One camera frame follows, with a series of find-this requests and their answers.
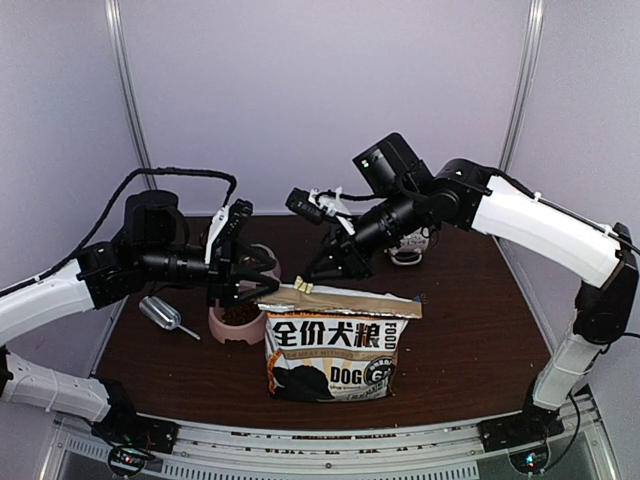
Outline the yellow binder clip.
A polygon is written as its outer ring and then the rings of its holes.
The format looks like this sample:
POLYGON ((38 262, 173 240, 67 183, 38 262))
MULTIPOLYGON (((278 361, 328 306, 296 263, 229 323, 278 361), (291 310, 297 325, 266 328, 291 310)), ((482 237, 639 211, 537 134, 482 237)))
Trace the yellow binder clip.
POLYGON ((296 277, 293 286, 297 291, 305 294, 310 294, 314 289, 314 285, 305 281, 301 276, 296 277))

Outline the pink double pet bowl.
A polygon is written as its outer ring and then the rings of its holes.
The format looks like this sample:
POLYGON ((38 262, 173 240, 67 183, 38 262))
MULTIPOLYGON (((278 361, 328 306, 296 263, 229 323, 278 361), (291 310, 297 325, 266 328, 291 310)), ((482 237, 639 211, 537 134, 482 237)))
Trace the pink double pet bowl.
MULTIPOLYGON (((281 266, 274 252, 264 244, 251 246, 263 251, 275 262, 274 267, 263 274, 280 280, 281 266)), ((241 292, 254 287, 255 285, 248 281, 240 282, 241 292)), ((217 301, 215 306, 209 309, 209 329, 213 338, 221 344, 245 342, 248 345, 256 345, 264 340, 266 318, 266 313, 260 310, 255 302, 224 308, 217 301)))

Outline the dog food bag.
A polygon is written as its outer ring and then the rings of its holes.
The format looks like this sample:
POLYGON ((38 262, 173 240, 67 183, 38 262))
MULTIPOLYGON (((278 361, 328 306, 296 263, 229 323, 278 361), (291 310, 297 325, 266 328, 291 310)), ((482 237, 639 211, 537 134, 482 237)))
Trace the dog food bag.
POLYGON ((304 293, 283 285, 258 306, 269 394, 294 402, 390 396, 401 336, 422 318, 417 300, 327 286, 304 293))

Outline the metal scoop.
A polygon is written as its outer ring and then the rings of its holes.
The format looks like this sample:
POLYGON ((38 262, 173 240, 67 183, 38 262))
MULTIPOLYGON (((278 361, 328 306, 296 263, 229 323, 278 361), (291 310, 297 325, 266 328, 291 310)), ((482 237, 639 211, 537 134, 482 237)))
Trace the metal scoop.
POLYGON ((145 296, 139 301, 139 310, 156 325, 167 331, 181 330, 197 341, 201 336, 182 324, 178 310, 158 296, 145 296))

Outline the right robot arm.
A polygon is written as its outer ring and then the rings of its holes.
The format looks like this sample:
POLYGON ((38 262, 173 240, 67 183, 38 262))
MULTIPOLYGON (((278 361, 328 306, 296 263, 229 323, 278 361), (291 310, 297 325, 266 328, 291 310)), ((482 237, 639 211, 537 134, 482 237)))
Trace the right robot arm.
POLYGON ((303 270, 303 282, 368 278, 374 253, 444 224, 515 243, 580 277, 575 318, 534 381, 531 405, 513 419, 519 440, 535 440, 599 350, 626 331, 639 284, 638 250, 628 228, 584 219, 503 171, 467 159, 450 160, 433 174, 397 132, 352 162, 376 203, 366 213, 350 213, 348 195, 338 190, 294 190, 287 199, 287 207, 308 221, 337 224, 303 270))

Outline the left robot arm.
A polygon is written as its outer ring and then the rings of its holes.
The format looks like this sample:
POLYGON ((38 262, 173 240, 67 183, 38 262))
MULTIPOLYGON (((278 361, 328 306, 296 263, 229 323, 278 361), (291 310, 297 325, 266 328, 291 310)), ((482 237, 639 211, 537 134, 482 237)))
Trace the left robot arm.
MULTIPOLYGON (((253 211, 238 200, 213 217, 207 242, 189 242, 176 194, 147 190, 125 202, 122 228, 109 241, 81 248, 60 268, 1 294, 1 342, 55 320, 99 310, 158 282, 203 287, 210 306, 235 307, 278 290, 274 260, 239 234, 253 211)), ((144 424, 117 381, 81 378, 1 351, 1 399, 81 417, 123 444, 137 442, 144 424)))

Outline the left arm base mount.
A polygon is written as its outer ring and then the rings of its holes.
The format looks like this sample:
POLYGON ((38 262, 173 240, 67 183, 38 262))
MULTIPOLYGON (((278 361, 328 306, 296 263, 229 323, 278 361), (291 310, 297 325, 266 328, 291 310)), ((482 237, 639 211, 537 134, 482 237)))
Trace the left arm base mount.
POLYGON ((109 410, 99 422, 90 422, 91 432, 109 447, 107 466, 120 478, 130 479, 149 464, 158 463, 158 453, 171 454, 179 427, 176 423, 140 415, 124 386, 100 380, 109 410))

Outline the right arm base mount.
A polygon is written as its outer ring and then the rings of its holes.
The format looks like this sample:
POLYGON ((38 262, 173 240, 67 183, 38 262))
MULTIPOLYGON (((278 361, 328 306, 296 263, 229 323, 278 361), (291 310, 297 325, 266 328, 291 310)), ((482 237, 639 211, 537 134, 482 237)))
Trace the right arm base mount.
POLYGON ((532 389, 520 412, 483 420, 477 425, 483 451, 505 450, 520 474, 542 474, 551 465, 549 440, 565 432, 559 410, 535 406, 532 389))

